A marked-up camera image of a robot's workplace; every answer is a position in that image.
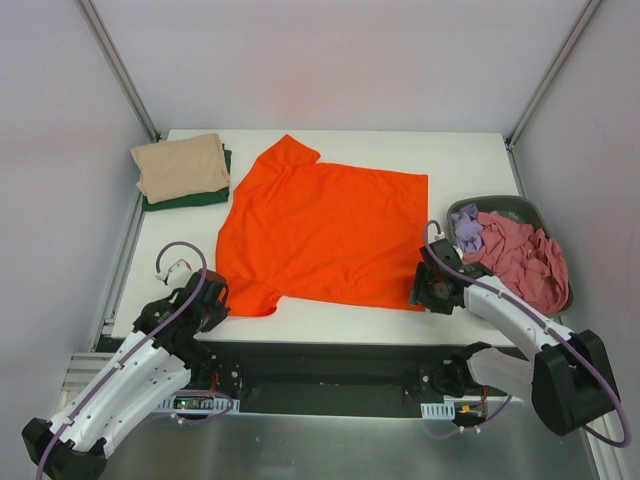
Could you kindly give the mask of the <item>orange t-shirt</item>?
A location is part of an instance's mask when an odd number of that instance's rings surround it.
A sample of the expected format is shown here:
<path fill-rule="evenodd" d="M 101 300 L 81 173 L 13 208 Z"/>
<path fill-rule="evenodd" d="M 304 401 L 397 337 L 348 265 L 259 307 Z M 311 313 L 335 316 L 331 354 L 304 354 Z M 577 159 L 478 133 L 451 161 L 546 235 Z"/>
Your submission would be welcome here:
<path fill-rule="evenodd" d="M 325 163 L 283 136 L 235 189 L 218 234 L 232 314 L 267 316 L 283 297 L 410 309 L 428 188 L 425 174 Z"/>

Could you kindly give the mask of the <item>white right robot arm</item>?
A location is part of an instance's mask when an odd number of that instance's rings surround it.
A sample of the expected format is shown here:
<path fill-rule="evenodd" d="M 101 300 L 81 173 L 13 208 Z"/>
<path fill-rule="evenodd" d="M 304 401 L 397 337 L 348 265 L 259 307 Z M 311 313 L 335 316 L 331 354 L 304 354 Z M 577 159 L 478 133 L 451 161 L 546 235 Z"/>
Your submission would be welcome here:
<path fill-rule="evenodd" d="M 493 387 L 527 400 L 542 423 L 564 436 L 622 405 L 602 339 L 576 333 L 515 296 L 480 263 L 465 264 L 446 239 L 421 247 L 409 301 L 431 313 L 462 308 L 486 321 L 520 352 L 477 341 L 455 351 L 431 376 L 443 395 L 461 398 Z"/>

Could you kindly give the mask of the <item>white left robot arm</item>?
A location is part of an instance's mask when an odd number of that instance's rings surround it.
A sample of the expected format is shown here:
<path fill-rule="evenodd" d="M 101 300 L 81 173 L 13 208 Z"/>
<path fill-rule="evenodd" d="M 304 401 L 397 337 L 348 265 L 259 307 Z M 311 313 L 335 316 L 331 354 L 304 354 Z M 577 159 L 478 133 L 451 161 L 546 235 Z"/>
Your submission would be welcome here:
<path fill-rule="evenodd" d="M 170 294 L 146 304 L 116 353 L 84 389 L 50 419 L 21 432 L 36 476 L 96 479 L 118 444 L 160 404 L 184 389 L 212 398 L 213 353 L 196 340 L 228 315 L 227 281 L 210 270 L 179 274 Z"/>

